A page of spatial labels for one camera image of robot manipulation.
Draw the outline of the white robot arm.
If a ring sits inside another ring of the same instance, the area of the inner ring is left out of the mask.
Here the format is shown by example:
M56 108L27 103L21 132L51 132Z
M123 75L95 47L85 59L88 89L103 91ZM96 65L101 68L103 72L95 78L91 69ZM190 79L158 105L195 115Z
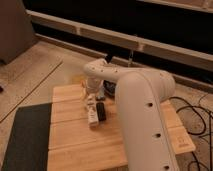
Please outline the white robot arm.
M103 80L114 82L115 104L129 171L179 171L161 103L174 93L164 70L109 66L97 59L84 66L86 87L95 92Z

